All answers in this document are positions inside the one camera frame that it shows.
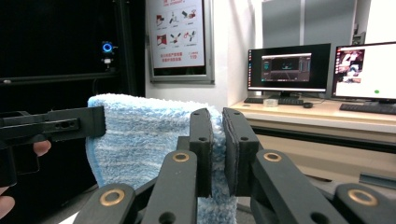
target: desk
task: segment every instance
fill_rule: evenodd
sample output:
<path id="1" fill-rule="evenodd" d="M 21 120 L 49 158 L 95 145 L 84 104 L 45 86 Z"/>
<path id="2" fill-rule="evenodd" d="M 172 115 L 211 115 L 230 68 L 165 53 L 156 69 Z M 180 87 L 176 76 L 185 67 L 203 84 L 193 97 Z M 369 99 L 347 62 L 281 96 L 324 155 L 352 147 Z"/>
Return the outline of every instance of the desk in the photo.
<path id="1" fill-rule="evenodd" d="M 240 102 L 230 108 L 244 114 L 264 148 L 286 153 L 306 175 L 396 188 L 396 116 L 340 111 L 340 102 L 303 100 L 314 107 Z"/>

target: human finger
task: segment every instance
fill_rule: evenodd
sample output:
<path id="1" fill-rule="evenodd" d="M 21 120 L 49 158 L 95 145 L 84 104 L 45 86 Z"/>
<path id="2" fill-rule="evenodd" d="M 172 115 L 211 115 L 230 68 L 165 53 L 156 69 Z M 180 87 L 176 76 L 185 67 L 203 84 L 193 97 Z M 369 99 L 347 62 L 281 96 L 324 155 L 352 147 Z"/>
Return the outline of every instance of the human finger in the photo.
<path id="1" fill-rule="evenodd" d="M 6 191 L 8 187 L 0 188 L 0 195 Z M 9 196 L 0 196 L 0 219 L 4 217 L 14 207 L 15 201 Z"/>
<path id="2" fill-rule="evenodd" d="M 51 147 L 50 141 L 36 142 L 33 144 L 33 150 L 37 156 L 42 156 L 46 154 Z"/>

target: computer monitor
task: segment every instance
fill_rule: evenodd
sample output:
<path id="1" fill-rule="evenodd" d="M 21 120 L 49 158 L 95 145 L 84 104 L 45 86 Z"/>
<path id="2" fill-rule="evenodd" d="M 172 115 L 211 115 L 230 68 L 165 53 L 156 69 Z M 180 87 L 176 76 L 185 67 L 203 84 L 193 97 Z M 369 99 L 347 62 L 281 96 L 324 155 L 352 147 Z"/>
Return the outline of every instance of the computer monitor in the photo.
<path id="1" fill-rule="evenodd" d="M 396 103 L 396 42 L 335 49 L 332 97 Z"/>
<path id="2" fill-rule="evenodd" d="M 331 44 L 250 49 L 248 91 L 277 91 L 270 98 L 291 93 L 324 93 L 329 74 Z"/>

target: computer mouse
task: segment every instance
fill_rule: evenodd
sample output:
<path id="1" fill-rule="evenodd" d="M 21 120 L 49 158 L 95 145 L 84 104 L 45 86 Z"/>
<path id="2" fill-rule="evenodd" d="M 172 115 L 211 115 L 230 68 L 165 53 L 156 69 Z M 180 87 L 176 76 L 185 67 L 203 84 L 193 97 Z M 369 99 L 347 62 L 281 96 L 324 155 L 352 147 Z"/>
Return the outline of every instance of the computer mouse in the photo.
<path id="1" fill-rule="evenodd" d="M 314 106 L 314 104 L 312 104 L 312 103 L 309 103 L 309 102 L 304 102 L 303 103 L 303 107 L 304 108 L 312 108 L 312 106 Z"/>

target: blue towel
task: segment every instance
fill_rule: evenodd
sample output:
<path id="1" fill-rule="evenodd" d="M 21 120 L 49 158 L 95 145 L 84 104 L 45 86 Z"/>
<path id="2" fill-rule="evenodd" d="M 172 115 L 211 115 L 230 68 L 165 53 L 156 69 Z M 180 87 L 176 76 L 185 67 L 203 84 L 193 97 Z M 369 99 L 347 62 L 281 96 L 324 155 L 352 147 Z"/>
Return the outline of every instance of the blue towel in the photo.
<path id="1" fill-rule="evenodd" d="M 105 108 L 106 134 L 87 138 L 87 156 L 99 187 L 110 183 L 139 188 L 160 172 L 165 155 L 179 136 L 190 135 L 191 112 L 207 108 L 214 133 L 212 198 L 198 199 L 198 223 L 236 223 L 236 198 L 224 175 L 222 116 L 213 106 L 147 99 L 122 94 L 93 96 L 88 106 Z"/>

